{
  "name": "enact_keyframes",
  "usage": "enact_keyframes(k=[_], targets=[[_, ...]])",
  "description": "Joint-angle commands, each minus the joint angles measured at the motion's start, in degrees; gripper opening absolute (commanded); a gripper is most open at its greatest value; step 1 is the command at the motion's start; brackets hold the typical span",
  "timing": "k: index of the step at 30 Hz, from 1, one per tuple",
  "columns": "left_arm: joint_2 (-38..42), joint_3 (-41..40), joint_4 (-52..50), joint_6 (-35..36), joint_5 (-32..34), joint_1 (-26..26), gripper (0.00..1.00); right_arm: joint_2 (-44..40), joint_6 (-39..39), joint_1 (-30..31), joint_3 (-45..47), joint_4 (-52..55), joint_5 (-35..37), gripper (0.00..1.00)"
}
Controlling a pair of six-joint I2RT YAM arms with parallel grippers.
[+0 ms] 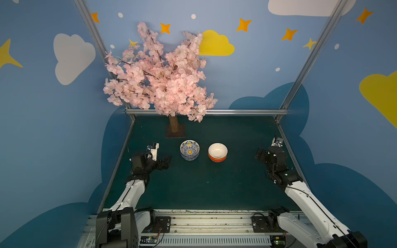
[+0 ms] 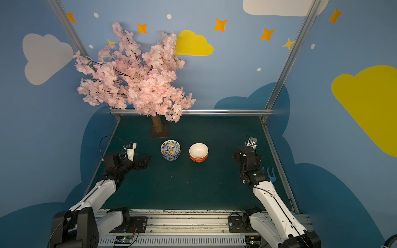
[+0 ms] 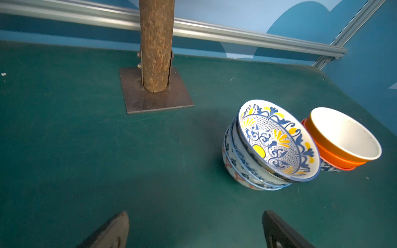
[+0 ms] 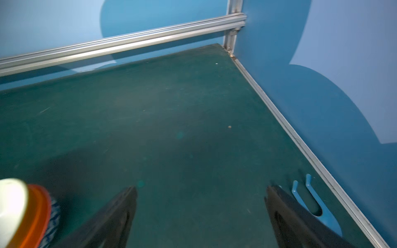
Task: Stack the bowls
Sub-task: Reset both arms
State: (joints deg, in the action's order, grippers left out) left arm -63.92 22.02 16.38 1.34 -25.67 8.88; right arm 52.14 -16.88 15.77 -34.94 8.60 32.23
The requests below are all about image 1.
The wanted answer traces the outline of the blue white floral bowl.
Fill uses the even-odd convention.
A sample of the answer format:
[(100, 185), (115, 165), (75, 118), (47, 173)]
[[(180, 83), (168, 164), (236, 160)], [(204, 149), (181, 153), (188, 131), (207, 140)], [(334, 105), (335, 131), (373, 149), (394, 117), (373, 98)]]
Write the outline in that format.
[(189, 153), (189, 151), (187, 151), (187, 152), (182, 152), (181, 153), (181, 156), (182, 157), (198, 157), (199, 156), (199, 154), (200, 154), (200, 152), (192, 152), (192, 153)]

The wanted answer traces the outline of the dark blue patterned bowl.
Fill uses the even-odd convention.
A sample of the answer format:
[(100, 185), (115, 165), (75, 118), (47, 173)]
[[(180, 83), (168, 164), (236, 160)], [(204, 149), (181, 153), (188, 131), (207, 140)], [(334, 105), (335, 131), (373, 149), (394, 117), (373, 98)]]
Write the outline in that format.
[(197, 157), (183, 157), (184, 160), (186, 161), (193, 161), (195, 160)]

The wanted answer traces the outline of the yellow blue patterned bowl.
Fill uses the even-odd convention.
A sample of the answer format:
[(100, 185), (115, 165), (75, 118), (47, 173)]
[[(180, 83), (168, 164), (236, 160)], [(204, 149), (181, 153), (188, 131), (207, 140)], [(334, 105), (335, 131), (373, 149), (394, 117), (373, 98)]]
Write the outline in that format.
[(191, 140), (191, 139), (183, 141), (180, 145), (180, 152), (182, 153), (182, 152), (187, 152), (187, 151), (189, 151), (189, 153), (196, 152), (196, 151), (199, 152), (200, 146), (196, 141)]

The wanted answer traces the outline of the orange plastic bowl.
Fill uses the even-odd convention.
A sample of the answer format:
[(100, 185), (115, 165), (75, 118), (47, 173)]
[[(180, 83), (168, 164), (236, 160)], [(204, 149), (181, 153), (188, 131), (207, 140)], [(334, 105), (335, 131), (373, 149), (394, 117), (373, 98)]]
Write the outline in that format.
[(227, 158), (227, 156), (225, 156), (223, 158), (214, 158), (211, 155), (208, 155), (208, 156), (213, 162), (216, 162), (216, 163), (223, 162)]

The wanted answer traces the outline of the cream white bowl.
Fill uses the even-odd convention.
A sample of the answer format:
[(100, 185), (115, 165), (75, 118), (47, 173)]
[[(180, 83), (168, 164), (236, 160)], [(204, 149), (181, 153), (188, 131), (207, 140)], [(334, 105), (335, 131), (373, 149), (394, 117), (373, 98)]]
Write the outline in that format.
[(208, 154), (214, 159), (222, 159), (227, 156), (228, 149), (222, 143), (213, 143), (208, 148)]

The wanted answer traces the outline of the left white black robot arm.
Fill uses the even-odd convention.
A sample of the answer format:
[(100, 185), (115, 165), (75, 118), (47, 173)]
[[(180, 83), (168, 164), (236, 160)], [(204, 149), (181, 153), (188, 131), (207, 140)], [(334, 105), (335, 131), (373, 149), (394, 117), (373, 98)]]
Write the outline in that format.
[(138, 248), (139, 234), (153, 223), (149, 210), (141, 213), (136, 206), (145, 193), (150, 173), (170, 167), (172, 156), (158, 159), (153, 152), (145, 152), (131, 158), (131, 173), (125, 189), (116, 203), (98, 214), (96, 219), (95, 247)]

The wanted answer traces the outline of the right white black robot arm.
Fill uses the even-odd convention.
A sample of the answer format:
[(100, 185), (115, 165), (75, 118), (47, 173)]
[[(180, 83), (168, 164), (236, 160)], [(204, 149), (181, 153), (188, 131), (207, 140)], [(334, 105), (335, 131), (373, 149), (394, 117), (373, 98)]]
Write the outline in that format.
[(307, 248), (367, 248), (368, 241), (359, 231), (351, 231), (340, 222), (310, 191), (299, 174), (286, 166), (287, 154), (278, 146), (259, 148), (255, 156), (284, 193), (310, 220), (314, 229), (294, 217), (286, 208), (269, 212), (273, 223), (290, 233)]

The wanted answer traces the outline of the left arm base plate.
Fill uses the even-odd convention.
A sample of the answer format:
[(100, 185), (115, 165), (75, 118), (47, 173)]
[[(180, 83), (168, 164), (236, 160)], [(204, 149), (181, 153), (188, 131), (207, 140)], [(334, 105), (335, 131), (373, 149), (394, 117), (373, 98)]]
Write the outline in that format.
[(171, 228), (171, 217), (155, 217), (151, 220), (148, 227), (143, 230), (143, 233), (157, 234), (169, 233)]

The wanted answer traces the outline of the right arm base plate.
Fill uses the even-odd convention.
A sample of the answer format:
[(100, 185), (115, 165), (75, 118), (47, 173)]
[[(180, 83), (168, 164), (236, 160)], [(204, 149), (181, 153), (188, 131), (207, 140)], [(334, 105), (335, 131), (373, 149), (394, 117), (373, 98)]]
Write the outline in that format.
[(252, 228), (254, 233), (283, 233), (277, 221), (277, 217), (253, 215), (251, 217)]

